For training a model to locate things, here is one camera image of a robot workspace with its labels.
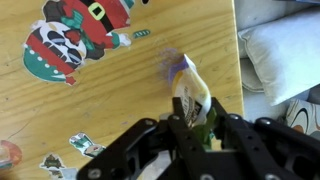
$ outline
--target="green object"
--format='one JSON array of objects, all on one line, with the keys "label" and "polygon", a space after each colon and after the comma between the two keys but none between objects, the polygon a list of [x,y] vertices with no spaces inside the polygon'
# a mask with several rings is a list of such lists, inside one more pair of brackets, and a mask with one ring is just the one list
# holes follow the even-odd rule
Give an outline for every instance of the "green object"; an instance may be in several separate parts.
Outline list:
[{"label": "green object", "polygon": [[148,36],[149,34],[151,34],[151,31],[148,30],[148,29],[144,29],[144,30],[141,30],[141,31],[134,32],[133,33],[133,38],[134,39],[138,39],[138,38],[142,38],[142,37]]},{"label": "green object", "polygon": [[113,44],[113,48],[112,49],[116,49],[120,46],[120,37],[117,33],[112,32],[112,44]]},{"label": "green object", "polygon": [[57,70],[56,66],[47,66],[47,60],[42,59],[30,46],[24,52],[24,65],[35,76],[52,82],[65,82],[65,75]]},{"label": "green object", "polygon": [[200,143],[206,150],[211,150],[211,139],[214,137],[214,134],[211,131],[211,127],[215,119],[217,118],[216,110],[211,108],[207,115],[207,122],[204,125],[198,125],[192,128]]},{"label": "green object", "polygon": [[13,167],[12,162],[7,162],[7,163],[4,163],[4,164],[0,163],[0,170],[1,169],[9,169],[9,168],[12,168],[12,167]]},{"label": "green object", "polygon": [[86,46],[88,50],[94,50],[95,47],[90,40],[90,38],[87,36],[87,34],[84,32],[84,30],[81,28],[81,24],[83,22],[83,16],[76,10],[72,10],[72,17],[69,18],[67,16],[61,17],[61,22],[68,26],[70,29],[78,29],[81,34],[81,40]]},{"label": "green object", "polygon": [[134,0],[124,0],[124,2],[127,4],[129,9],[134,5]]},{"label": "green object", "polygon": [[86,147],[84,144],[89,143],[90,146],[93,145],[92,141],[88,138],[88,136],[83,136],[82,138],[78,139],[77,141],[70,142],[75,148],[84,148]]}]

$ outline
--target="wooden table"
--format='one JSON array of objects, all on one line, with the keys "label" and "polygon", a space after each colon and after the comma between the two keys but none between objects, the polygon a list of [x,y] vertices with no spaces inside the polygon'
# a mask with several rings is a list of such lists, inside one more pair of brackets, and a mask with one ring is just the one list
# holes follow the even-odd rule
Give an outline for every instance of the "wooden table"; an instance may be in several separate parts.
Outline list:
[{"label": "wooden table", "polygon": [[39,168],[48,152],[68,167],[90,160],[68,142],[85,132],[108,146],[143,117],[171,112],[171,89],[159,70],[166,47],[186,53],[228,112],[243,113],[237,38],[232,0],[140,0],[131,10],[131,27],[117,32],[151,34],[130,47],[108,50],[87,61],[73,76],[74,86],[44,82],[22,62],[30,25],[44,19],[43,0],[0,1],[0,140],[18,145],[21,163],[1,170],[1,179],[46,179]]}]

